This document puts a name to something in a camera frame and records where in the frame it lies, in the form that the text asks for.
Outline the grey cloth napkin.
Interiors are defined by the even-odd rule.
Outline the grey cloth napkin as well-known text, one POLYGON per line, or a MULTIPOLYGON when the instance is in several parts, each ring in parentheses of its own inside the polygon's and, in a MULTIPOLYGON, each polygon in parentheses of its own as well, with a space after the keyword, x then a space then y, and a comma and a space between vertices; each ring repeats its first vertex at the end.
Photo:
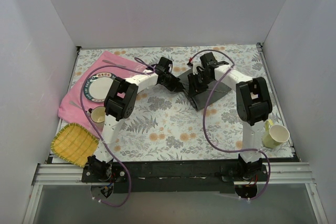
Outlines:
MULTIPOLYGON (((186 96, 187 101, 191 104, 191 106, 196 111, 200 111, 200 110, 204 109, 205 103, 206 103, 206 101, 207 101, 207 99, 210 95, 210 92, 211 92, 213 86, 215 85, 215 81, 208 84, 208 88, 206 89, 206 91, 204 91, 200 94, 197 94, 193 97, 190 97, 188 95, 189 83, 188 83, 188 77, 187 77, 190 73, 192 73, 191 69, 184 72, 183 74, 179 75, 178 78, 180 78, 180 82, 182 83, 182 85, 185 88, 184 95, 186 96)), ((220 100, 225 95, 227 95, 229 92, 231 92, 230 87, 228 87, 227 85, 225 85, 223 83, 219 83, 218 86, 216 87, 216 89, 214 90, 208 105, 211 105, 212 103, 215 103, 216 101, 220 100)))

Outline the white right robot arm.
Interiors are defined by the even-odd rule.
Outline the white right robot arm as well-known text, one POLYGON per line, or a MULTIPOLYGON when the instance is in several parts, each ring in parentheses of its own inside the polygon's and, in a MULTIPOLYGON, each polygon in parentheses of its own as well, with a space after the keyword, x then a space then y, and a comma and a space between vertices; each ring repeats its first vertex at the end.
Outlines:
POLYGON ((192 73, 188 75, 188 96, 194 97, 208 88, 210 83, 225 84, 236 93, 237 114, 243 125, 243 140, 236 150, 238 160, 218 172, 227 180, 240 178, 248 181, 264 169, 262 159, 266 154, 261 150, 264 122, 272 112, 272 103, 265 78, 252 78, 235 69, 234 61, 227 57, 218 61, 213 49, 197 53, 199 62, 188 60, 192 73))

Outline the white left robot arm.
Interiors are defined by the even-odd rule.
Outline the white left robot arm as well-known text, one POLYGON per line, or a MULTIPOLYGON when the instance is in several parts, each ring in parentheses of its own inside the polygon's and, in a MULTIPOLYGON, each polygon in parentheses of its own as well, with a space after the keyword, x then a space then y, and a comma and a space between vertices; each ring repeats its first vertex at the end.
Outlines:
POLYGON ((115 157, 109 145, 117 138, 125 119, 132 114, 139 92, 160 84, 171 92, 182 92, 180 79, 171 73, 173 62, 161 57, 157 64, 148 66, 143 72, 134 71, 135 76, 123 79, 115 77, 104 100, 105 120, 103 130, 98 132, 99 144, 92 156, 88 157, 90 172, 100 182, 108 181, 113 172, 109 164, 115 157))

